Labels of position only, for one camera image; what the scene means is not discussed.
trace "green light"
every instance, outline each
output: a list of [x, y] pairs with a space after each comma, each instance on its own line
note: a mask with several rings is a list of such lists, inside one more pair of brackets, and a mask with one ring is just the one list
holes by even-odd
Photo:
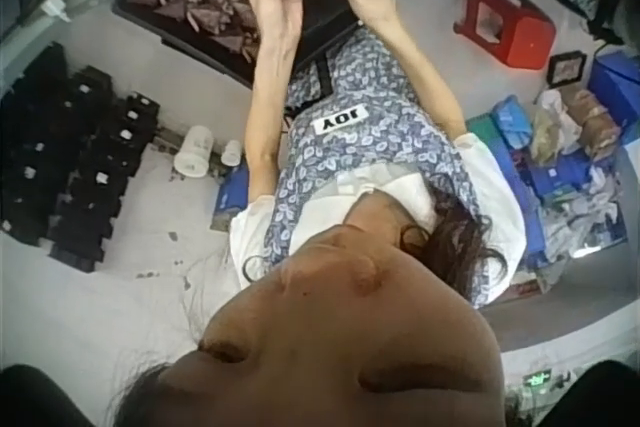
[[551, 369], [535, 372], [527, 375], [523, 379], [524, 385], [528, 387], [540, 387], [551, 380]]

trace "woman's arm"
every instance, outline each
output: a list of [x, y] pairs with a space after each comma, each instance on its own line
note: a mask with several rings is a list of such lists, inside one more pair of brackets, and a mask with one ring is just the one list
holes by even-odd
[[466, 127], [458, 101], [402, 25], [396, 0], [349, 0], [349, 3], [399, 60], [422, 108], [433, 121], [451, 140], [464, 134]]
[[378, 25], [375, 33], [398, 59], [413, 86], [420, 105], [433, 122], [455, 140], [467, 133], [458, 100], [433, 64], [422, 53], [399, 17]]
[[249, 202], [275, 193], [282, 117], [302, 32], [302, 0], [251, 0], [260, 26], [260, 52], [244, 136]]
[[245, 130], [249, 202], [271, 195], [278, 181], [282, 117], [295, 50], [263, 42], [258, 54], [251, 109]]

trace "floral apron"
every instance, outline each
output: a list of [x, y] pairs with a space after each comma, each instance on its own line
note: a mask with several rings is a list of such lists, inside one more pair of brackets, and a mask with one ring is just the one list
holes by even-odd
[[[359, 167], [412, 165], [432, 187], [435, 202], [450, 203], [455, 197], [474, 217], [479, 215], [460, 154], [417, 105], [408, 79], [382, 42], [360, 29], [328, 55], [328, 64], [334, 94], [299, 113], [289, 130], [287, 165], [265, 237], [267, 271], [288, 256], [304, 204], [339, 173]], [[318, 96], [315, 70], [293, 79], [287, 105]], [[487, 274], [478, 269], [473, 303], [484, 303], [487, 290]]]

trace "small white cup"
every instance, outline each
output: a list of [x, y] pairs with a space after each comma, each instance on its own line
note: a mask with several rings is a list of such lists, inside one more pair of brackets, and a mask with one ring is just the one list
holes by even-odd
[[229, 167], [237, 167], [242, 161], [242, 144], [239, 140], [230, 140], [224, 148], [222, 163]]
[[173, 159], [174, 168], [186, 177], [204, 177], [209, 171], [209, 158], [213, 149], [213, 134], [202, 126], [189, 129], [180, 152]]

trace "white sleeve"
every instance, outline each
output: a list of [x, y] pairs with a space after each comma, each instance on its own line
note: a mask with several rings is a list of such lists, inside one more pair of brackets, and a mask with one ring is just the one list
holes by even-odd
[[491, 260], [489, 298], [493, 302], [507, 288], [522, 259], [527, 236], [520, 205], [489, 148], [475, 134], [468, 133], [454, 142], [469, 172], [478, 196], [480, 213], [491, 220], [487, 246], [499, 251], [507, 261], [507, 272]]
[[250, 257], [262, 255], [274, 206], [273, 195], [261, 195], [231, 221], [229, 250], [242, 289], [249, 285], [242, 274], [242, 266]]

